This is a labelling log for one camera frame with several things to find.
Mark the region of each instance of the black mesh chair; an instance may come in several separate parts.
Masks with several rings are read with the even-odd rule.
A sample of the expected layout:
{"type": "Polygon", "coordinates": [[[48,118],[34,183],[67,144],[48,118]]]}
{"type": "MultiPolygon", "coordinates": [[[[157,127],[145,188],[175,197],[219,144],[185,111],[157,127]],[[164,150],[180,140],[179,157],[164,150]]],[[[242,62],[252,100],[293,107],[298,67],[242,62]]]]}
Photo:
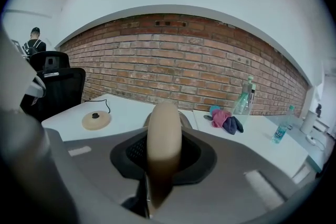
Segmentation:
{"type": "Polygon", "coordinates": [[[42,51],[33,54],[30,57],[30,65],[38,71],[46,71],[46,64],[48,69],[69,68],[69,56],[60,51],[42,51]]]}
{"type": "Polygon", "coordinates": [[[69,57],[58,51],[43,51],[30,58],[31,66],[46,86],[46,95],[34,100],[25,95],[22,110],[39,122],[79,105],[85,82],[82,68],[69,68],[69,57]]]}

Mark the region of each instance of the desk surface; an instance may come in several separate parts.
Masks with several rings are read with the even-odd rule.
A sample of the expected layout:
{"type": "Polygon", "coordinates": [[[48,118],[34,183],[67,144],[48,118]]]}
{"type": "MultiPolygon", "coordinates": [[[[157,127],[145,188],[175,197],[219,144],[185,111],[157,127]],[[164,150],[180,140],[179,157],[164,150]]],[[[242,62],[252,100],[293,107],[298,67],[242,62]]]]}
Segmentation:
{"type": "MultiPolygon", "coordinates": [[[[266,117],[276,125],[278,125],[281,121],[281,116],[266,117]]],[[[307,159],[307,162],[313,167],[313,169],[318,173],[321,172],[323,169],[323,165],[328,160],[331,152],[329,150],[321,151],[318,148],[318,146],[322,148],[322,145],[320,145],[319,142],[317,142],[317,146],[313,146],[312,144],[310,144],[306,139],[306,135],[302,131],[300,131],[303,120],[299,118],[293,119],[293,129],[288,130],[287,133],[308,152],[309,158],[307,159]]],[[[323,145],[326,147],[328,143],[328,138],[323,135],[323,133],[312,128],[310,135],[315,139],[321,141],[321,143],[323,143],[323,145]]]]}
{"type": "MultiPolygon", "coordinates": [[[[155,107],[154,104],[134,101],[111,94],[104,94],[92,100],[103,99],[107,99],[112,117],[109,125],[103,129],[88,131],[83,128],[82,119],[92,111],[103,110],[108,112],[105,102],[82,103],[44,120],[42,126],[58,131],[63,141],[120,134],[142,128],[147,116],[155,107]]],[[[181,109],[179,111],[188,118],[193,129],[197,130],[193,112],[181,109]]]]}
{"type": "Polygon", "coordinates": [[[194,110],[193,113],[199,131],[248,146],[290,178],[294,177],[308,156],[308,152],[289,135],[285,135],[279,144],[273,143],[271,138],[277,125],[264,116],[249,116],[244,125],[244,133],[237,131],[235,135],[231,135],[223,128],[212,127],[211,121],[204,118],[209,112],[194,110]]]}

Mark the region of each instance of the brick wall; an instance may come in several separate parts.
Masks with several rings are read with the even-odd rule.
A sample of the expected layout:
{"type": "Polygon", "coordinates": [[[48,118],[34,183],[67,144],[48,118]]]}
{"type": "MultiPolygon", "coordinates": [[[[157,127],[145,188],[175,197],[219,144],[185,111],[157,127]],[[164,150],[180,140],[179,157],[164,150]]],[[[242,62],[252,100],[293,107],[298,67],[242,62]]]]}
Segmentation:
{"type": "Polygon", "coordinates": [[[308,84],[296,68],[252,34],[211,19],[152,14],[99,25],[60,47],[86,71],[83,99],[112,93],[179,108],[231,108],[254,76],[254,115],[301,112],[308,84]]]}

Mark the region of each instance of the round coaster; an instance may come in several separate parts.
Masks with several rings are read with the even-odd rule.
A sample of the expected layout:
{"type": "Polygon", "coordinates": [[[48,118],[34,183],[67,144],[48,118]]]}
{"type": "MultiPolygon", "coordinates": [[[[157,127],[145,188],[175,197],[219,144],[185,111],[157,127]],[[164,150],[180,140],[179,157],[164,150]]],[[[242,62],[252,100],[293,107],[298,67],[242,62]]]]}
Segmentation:
{"type": "Polygon", "coordinates": [[[85,129],[94,131],[107,126],[111,122],[111,115],[105,111],[93,111],[86,114],[82,119],[82,125],[85,129]]]}

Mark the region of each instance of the pink cloth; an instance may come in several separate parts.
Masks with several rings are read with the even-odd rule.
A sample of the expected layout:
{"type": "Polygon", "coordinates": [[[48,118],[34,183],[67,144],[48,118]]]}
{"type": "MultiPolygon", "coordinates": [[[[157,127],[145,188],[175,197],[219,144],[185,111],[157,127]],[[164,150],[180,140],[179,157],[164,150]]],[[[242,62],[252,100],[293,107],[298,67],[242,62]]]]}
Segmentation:
{"type": "Polygon", "coordinates": [[[212,112],[212,126],[216,128],[223,127],[223,123],[228,117],[231,117],[231,113],[228,111],[215,109],[212,112]]]}

